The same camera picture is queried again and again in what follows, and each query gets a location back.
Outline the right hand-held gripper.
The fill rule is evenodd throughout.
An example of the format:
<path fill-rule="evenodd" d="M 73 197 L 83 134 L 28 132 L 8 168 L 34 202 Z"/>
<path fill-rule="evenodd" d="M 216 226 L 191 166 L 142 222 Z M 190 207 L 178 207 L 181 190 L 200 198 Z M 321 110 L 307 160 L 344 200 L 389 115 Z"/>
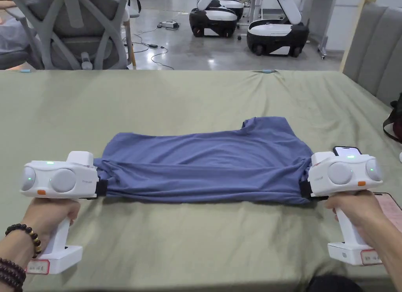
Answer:
<path fill-rule="evenodd" d="M 373 156 L 337 156 L 333 152 L 317 152 L 311 160 L 308 178 L 300 182 L 304 198 L 319 200 L 337 193 L 356 193 L 383 184 L 380 168 Z M 361 238 L 345 213 L 337 208 L 336 215 L 344 241 L 329 243 L 329 256 L 355 266 L 382 264 L 377 252 Z"/>

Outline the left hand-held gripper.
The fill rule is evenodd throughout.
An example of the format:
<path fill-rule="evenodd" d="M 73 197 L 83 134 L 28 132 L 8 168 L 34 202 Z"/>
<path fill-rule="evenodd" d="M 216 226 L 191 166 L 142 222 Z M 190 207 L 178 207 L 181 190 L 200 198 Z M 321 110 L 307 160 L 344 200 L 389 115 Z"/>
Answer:
<path fill-rule="evenodd" d="M 93 154 L 71 151 L 66 161 L 33 160 L 24 165 L 20 192 L 33 198 L 70 199 L 95 198 L 99 182 Z M 63 220 L 52 232 L 44 252 L 32 259 L 28 274 L 60 274 L 82 259 L 82 246 L 66 244 L 70 220 Z"/>

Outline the person's right hand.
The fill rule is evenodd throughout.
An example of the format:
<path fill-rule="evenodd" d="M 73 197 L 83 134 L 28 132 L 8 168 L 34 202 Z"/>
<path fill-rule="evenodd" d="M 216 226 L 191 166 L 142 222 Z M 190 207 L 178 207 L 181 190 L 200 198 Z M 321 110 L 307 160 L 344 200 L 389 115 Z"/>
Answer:
<path fill-rule="evenodd" d="M 342 210 L 364 242 L 371 247 L 378 240 L 375 236 L 380 233 L 379 228 L 388 221 L 375 195 L 368 190 L 359 191 L 355 195 L 337 193 L 329 197 L 324 206 L 336 215 L 336 209 Z"/>

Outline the person's left hand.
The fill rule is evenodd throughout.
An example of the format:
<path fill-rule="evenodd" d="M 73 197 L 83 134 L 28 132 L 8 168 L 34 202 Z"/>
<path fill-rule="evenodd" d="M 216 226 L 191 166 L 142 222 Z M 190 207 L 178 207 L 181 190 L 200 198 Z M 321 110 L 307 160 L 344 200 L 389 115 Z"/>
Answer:
<path fill-rule="evenodd" d="M 34 198 L 29 204 L 21 224 L 38 235 L 42 250 L 48 246 L 53 232 L 64 220 L 71 226 L 77 219 L 80 203 L 70 199 Z"/>

